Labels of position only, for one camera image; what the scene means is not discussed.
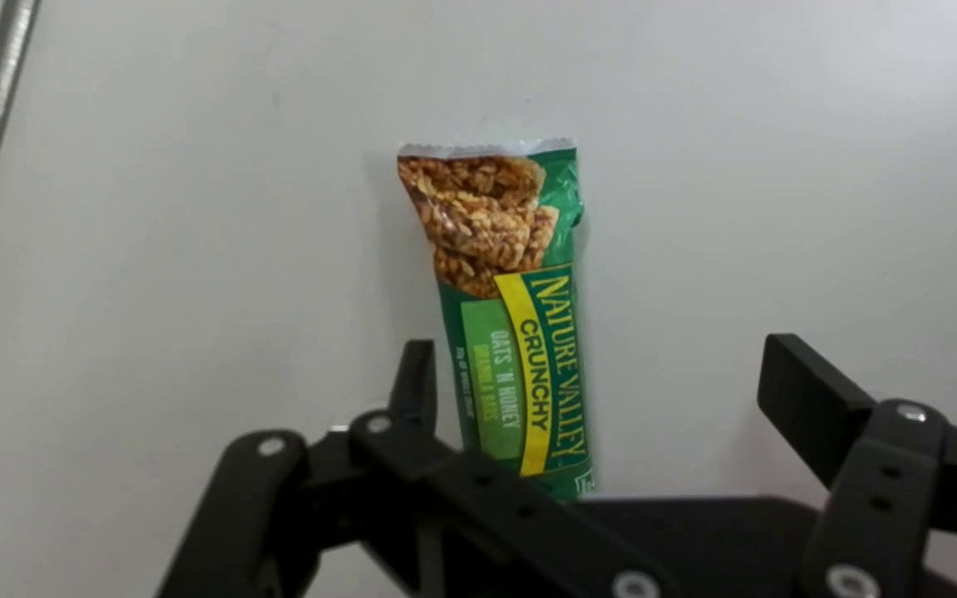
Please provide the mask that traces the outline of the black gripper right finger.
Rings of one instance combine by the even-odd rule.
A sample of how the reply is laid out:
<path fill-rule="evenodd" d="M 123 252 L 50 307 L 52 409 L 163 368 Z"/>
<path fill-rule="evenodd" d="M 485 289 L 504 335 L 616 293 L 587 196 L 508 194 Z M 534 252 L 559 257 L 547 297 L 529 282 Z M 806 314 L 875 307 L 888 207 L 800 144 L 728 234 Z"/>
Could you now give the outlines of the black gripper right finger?
<path fill-rule="evenodd" d="M 795 334 L 764 340 L 756 409 L 828 490 L 796 565 L 804 598 L 957 598 L 924 568 L 926 540 L 957 535 L 944 413 L 868 396 Z"/>

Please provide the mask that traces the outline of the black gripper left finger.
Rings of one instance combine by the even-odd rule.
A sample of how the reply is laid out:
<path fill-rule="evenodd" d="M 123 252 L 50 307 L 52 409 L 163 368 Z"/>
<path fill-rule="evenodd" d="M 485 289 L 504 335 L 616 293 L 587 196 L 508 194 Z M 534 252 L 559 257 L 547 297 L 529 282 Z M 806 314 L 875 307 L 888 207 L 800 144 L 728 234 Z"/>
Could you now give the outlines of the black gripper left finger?
<path fill-rule="evenodd" d="M 310 442 L 233 440 L 155 598 L 303 598 L 360 545 L 410 598 L 679 598 L 658 557 L 435 440 L 435 347 L 402 347 L 381 409 Z"/>

